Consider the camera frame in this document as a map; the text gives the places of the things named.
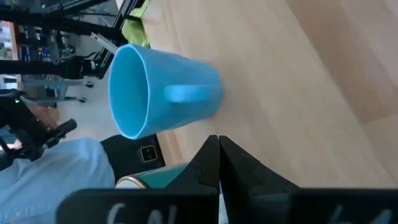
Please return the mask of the person's hand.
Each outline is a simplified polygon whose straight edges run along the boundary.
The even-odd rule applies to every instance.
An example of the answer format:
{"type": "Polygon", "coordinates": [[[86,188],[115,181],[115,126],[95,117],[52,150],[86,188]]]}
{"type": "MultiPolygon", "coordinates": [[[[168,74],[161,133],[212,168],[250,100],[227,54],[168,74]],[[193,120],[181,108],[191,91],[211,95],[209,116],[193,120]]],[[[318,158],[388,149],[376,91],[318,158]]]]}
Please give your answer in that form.
{"type": "Polygon", "coordinates": [[[27,107],[48,128],[55,129],[58,127],[60,113],[56,108],[49,108],[32,104],[27,104],[27,107]]]}

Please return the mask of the black metal table frame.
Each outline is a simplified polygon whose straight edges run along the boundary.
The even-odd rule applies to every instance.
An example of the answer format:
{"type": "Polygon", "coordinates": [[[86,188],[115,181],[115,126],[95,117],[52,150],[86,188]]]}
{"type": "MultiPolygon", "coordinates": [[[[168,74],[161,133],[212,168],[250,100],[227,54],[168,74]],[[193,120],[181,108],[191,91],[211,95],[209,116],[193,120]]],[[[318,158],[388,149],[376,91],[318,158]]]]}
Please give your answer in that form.
{"type": "Polygon", "coordinates": [[[123,43],[126,41],[121,34],[124,21],[126,19],[140,21],[138,17],[131,16],[130,13],[133,9],[141,7],[145,0],[124,0],[118,14],[116,14],[114,24],[110,27],[78,21],[70,17],[81,14],[83,10],[106,1],[109,0],[69,0],[68,2],[58,0],[53,5],[39,9],[0,3],[0,20],[79,35],[96,33],[123,43]]]}

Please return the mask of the person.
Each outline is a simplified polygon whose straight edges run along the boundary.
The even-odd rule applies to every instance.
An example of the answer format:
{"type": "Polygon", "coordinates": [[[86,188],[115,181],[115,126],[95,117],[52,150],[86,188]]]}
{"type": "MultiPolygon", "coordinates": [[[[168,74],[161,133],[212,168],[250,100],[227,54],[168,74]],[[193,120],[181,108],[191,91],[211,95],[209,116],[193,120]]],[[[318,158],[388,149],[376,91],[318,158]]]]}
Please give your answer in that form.
{"type": "Polygon", "coordinates": [[[0,224],[55,224],[56,209],[65,197],[114,184],[113,169],[98,140],[61,142],[34,162],[16,159],[0,171],[0,224]]]}

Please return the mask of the large teal ribbed mug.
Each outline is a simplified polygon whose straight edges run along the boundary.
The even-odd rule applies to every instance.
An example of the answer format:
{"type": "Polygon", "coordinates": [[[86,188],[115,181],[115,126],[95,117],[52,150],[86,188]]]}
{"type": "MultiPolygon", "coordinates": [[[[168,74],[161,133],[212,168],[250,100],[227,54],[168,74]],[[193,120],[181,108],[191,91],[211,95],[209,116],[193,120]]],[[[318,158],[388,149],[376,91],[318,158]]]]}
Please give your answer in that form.
{"type": "Polygon", "coordinates": [[[163,189],[173,181],[188,163],[165,166],[121,177],[115,185],[116,189],[163,189]]]}

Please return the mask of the green cloth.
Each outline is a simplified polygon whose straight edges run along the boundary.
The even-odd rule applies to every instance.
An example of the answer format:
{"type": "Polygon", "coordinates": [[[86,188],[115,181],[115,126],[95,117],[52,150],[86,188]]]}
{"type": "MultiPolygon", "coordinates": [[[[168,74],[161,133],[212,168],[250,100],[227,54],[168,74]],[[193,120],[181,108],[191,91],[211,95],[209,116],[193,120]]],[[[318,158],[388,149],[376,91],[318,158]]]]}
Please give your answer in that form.
{"type": "Polygon", "coordinates": [[[150,48],[150,43],[141,21],[141,17],[145,13],[149,3],[150,0],[144,0],[140,7],[136,6],[134,9],[131,9],[129,16],[136,17],[137,19],[126,19],[122,26],[121,32],[130,44],[150,48]]]}

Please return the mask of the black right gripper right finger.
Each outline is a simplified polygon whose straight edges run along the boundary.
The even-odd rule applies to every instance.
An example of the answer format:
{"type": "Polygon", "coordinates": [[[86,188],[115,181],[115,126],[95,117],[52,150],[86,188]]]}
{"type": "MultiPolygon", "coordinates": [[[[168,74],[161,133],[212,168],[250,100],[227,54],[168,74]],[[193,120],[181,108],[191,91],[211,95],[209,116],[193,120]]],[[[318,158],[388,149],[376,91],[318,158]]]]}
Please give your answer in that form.
{"type": "Polygon", "coordinates": [[[220,136],[221,186],[230,223],[398,224],[398,189],[305,188],[220,136]]]}

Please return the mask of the black wheeled stand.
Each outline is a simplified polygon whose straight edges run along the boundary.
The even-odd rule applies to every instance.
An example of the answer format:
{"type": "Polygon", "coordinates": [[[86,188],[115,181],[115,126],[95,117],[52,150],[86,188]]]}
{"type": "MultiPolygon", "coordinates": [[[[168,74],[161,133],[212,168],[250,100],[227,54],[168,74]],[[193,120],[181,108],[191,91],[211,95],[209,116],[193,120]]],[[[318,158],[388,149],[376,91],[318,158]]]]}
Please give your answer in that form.
{"type": "Polygon", "coordinates": [[[103,79],[104,68],[96,60],[73,56],[56,62],[25,62],[0,60],[0,75],[57,75],[67,80],[81,80],[84,77],[103,79]]]}

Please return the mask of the silver aluminium bracket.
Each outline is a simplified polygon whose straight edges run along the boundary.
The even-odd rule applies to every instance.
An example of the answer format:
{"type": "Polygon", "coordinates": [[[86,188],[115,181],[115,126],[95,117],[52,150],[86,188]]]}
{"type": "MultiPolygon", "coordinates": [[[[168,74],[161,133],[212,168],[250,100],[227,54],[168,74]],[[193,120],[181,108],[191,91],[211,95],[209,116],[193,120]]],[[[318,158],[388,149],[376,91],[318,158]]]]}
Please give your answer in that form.
{"type": "Polygon", "coordinates": [[[118,50],[118,47],[114,45],[110,40],[103,37],[101,34],[95,34],[94,32],[91,33],[90,37],[97,41],[100,45],[110,51],[112,54],[115,54],[118,50]]]}

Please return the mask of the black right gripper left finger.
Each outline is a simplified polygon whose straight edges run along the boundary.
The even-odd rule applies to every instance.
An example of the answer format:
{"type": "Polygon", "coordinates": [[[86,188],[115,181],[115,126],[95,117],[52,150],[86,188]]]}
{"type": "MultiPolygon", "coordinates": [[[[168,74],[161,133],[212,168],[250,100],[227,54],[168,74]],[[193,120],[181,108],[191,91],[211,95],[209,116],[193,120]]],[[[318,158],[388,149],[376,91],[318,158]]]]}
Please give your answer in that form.
{"type": "Polygon", "coordinates": [[[56,224],[217,224],[219,167],[211,135],[164,188],[78,190],[58,206],[56,224]]]}

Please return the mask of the light blue mug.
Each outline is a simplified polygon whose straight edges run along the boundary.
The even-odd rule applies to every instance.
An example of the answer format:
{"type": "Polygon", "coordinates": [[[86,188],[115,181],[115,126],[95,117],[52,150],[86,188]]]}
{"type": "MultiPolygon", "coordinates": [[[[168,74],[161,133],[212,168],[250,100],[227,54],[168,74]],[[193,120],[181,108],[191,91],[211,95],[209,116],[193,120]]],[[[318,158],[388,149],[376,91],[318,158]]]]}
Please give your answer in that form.
{"type": "Polygon", "coordinates": [[[140,139],[214,115],[223,88],[204,62],[127,44],[109,66],[108,95],[119,132],[140,139]]]}

